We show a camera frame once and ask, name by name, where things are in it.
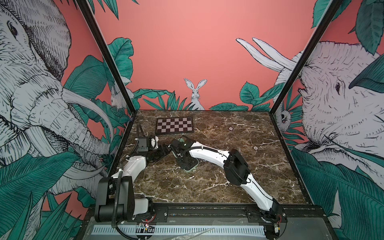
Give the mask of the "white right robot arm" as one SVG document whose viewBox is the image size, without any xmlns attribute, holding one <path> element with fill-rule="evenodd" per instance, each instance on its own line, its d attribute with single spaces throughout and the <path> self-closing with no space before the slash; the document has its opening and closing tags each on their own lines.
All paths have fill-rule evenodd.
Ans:
<svg viewBox="0 0 384 240">
<path fill-rule="evenodd" d="M 169 148 L 177 160 L 190 162 L 201 159 L 221 167 L 231 184 L 240 186 L 248 193 L 257 204 L 260 215 L 266 221 L 281 221 L 282 206 L 256 181 L 249 165 L 238 150 L 218 150 L 189 138 L 183 142 L 172 139 Z"/>
</svg>

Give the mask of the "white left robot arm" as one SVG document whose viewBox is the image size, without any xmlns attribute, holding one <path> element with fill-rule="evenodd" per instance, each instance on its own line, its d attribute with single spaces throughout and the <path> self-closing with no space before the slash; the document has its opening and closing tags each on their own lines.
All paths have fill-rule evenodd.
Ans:
<svg viewBox="0 0 384 240">
<path fill-rule="evenodd" d="M 171 152 L 167 145 L 148 152 L 134 152 L 127 163 L 111 177 L 102 178 L 98 183 L 95 206 L 97 222 L 111 222 L 116 225 L 136 215 L 150 213 L 148 198 L 135 198 L 133 183 L 148 163 L 155 163 Z"/>
</svg>

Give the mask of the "green nail clipper case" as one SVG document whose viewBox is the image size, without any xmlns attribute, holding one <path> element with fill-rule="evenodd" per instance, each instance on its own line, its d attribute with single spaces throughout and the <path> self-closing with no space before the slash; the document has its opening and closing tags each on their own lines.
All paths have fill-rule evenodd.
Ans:
<svg viewBox="0 0 384 240">
<path fill-rule="evenodd" d="M 181 169 L 185 170 L 186 172 L 190 172 L 199 163 L 198 159 L 193 158 L 189 152 L 189 149 L 196 142 L 196 140 L 187 137 L 181 137 L 179 141 L 181 142 L 179 145 L 181 157 L 177 159 L 177 163 Z"/>
</svg>

